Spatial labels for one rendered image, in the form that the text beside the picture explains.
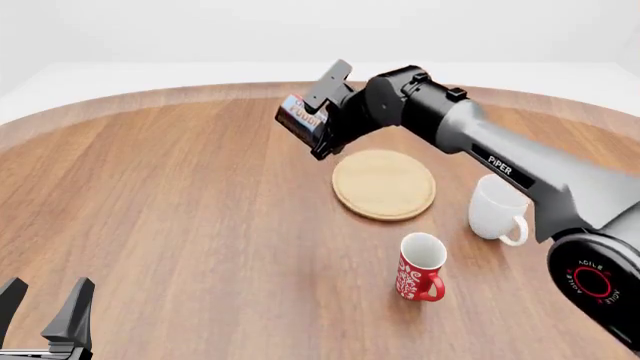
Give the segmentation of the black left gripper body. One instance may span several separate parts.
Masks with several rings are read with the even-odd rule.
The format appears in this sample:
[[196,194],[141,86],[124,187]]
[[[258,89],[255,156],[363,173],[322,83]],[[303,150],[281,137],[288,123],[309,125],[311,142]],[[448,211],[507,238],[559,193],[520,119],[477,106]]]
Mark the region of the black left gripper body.
[[72,343],[50,344],[46,350],[0,350],[0,360],[92,360],[93,353]]

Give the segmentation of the chocolate pudding box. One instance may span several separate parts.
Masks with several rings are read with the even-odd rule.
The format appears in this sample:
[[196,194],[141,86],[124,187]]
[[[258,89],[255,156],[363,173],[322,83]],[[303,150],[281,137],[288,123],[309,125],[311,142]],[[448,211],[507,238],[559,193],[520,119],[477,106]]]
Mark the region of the chocolate pudding box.
[[313,149],[320,140],[328,114],[325,109],[315,114],[307,113],[299,95],[288,95],[278,108],[275,119]]

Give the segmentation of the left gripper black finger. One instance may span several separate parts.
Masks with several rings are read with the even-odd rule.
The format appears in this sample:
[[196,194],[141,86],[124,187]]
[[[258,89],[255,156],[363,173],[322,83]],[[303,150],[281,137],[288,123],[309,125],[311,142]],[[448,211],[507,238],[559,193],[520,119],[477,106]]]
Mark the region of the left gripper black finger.
[[0,287],[0,338],[5,338],[8,327],[26,295],[28,284],[20,278],[11,278]]
[[50,348],[91,348],[91,307],[95,284],[79,278],[54,319],[41,332]]

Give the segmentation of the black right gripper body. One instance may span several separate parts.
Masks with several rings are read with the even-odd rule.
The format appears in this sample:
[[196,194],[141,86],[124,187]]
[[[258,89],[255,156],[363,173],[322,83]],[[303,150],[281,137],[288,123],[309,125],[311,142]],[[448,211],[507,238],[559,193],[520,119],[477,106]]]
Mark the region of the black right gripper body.
[[330,155],[339,154],[348,144],[381,128],[369,111],[364,91],[353,90],[340,106],[330,103],[327,105],[333,134]]

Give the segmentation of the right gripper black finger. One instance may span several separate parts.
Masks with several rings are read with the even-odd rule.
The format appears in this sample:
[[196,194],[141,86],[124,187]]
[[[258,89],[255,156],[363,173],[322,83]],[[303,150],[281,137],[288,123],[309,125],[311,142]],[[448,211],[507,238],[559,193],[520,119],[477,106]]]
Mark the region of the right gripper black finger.
[[317,114],[312,115],[311,119],[315,121],[315,128],[312,131],[311,154],[321,161],[332,152],[332,119],[330,116],[318,116]]

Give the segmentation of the white mug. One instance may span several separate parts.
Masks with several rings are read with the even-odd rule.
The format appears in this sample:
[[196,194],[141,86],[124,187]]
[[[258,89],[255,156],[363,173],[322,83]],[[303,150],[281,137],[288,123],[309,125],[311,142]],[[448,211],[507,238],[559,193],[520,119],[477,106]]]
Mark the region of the white mug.
[[529,199],[495,174],[483,176],[473,191],[468,223],[482,239],[498,239],[517,247],[528,239],[529,226],[524,218]]

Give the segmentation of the round wooden plate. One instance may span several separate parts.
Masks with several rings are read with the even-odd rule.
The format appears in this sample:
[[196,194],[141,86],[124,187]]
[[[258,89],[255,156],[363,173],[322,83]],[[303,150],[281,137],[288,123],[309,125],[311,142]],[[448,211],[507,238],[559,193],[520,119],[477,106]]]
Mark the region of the round wooden plate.
[[337,200],[364,218],[406,221],[425,212],[436,197],[436,181],[415,158],[388,149],[347,155],[333,170]]

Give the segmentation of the red patterned mug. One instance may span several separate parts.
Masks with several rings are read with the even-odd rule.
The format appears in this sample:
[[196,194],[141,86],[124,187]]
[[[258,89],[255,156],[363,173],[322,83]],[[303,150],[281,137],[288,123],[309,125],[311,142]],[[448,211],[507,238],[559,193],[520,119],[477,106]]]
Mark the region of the red patterned mug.
[[444,244],[428,233],[410,233],[400,244],[395,287],[403,299],[437,302],[445,296],[439,271],[447,260]]

